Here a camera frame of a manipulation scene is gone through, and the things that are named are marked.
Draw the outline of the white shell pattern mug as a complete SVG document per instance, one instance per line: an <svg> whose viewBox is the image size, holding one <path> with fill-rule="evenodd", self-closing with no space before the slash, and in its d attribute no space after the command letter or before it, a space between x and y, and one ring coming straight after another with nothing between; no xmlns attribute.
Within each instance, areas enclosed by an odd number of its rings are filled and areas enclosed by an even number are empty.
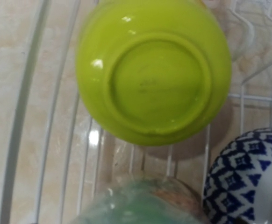
<svg viewBox="0 0 272 224"><path fill-rule="evenodd" d="M137 178L109 187L72 224L208 224L195 193L175 178Z"/></svg>

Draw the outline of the lime green bowl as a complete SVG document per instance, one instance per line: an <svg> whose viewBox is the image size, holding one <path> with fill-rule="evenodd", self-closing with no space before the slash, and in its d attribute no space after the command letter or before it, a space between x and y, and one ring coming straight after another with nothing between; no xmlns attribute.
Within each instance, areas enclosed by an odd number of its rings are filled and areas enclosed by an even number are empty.
<svg viewBox="0 0 272 224"><path fill-rule="evenodd" d="M232 60L201 0L102 0L79 34L76 75L99 125L127 142L160 146L194 135L218 114Z"/></svg>

